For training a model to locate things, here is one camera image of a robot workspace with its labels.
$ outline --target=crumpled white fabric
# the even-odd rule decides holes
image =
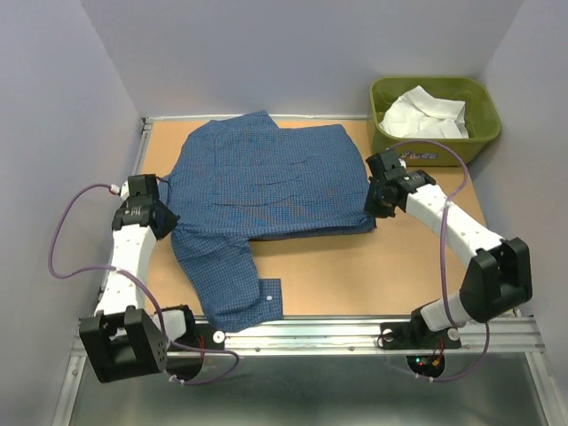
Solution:
[[[397,138],[469,137],[465,128],[465,102],[434,98],[422,86],[400,96],[379,126]]]

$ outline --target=cable connector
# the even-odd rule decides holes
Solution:
[[[110,192],[112,195],[120,195],[121,194],[121,188],[118,185],[110,185],[110,188],[108,188],[108,192]]]

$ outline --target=wooden tabletop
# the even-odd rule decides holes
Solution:
[[[142,173],[171,172],[182,145],[201,121],[155,122]],[[371,152],[363,121],[280,121],[282,128],[342,124],[365,159]],[[450,193],[462,181],[458,168],[422,168]],[[484,223],[473,186],[455,198]],[[440,297],[439,238],[416,219],[399,211],[380,219],[363,235],[250,242],[260,278],[280,278],[285,315],[409,314]],[[448,250],[448,287],[462,284],[465,268]],[[171,249],[159,241],[150,262],[148,287],[161,306],[187,304],[202,310],[190,281]]]

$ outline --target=olive green container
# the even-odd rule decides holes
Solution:
[[[410,138],[395,138],[385,133],[379,122],[397,98],[416,86],[422,86],[434,98],[464,100],[467,139],[434,139],[453,149],[462,160],[470,162],[485,144],[501,132],[501,122],[489,93],[481,84],[465,77],[408,76],[384,77],[371,84],[368,136],[373,154]],[[416,142],[396,148],[409,166],[458,166],[460,163],[445,149]]]

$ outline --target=white wall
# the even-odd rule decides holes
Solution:
[[[4,0],[0,40],[0,423],[49,425],[101,276],[52,279],[48,243],[78,189],[125,179],[140,121],[76,0]],[[81,203],[60,270],[106,259],[115,208],[104,190]]]
[[[487,223],[529,244],[534,299],[568,403],[568,3],[526,0],[483,81],[502,136],[472,173]]]
[[[365,114],[381,75],[479,75],[522,3],[82,1],[143,116]]]

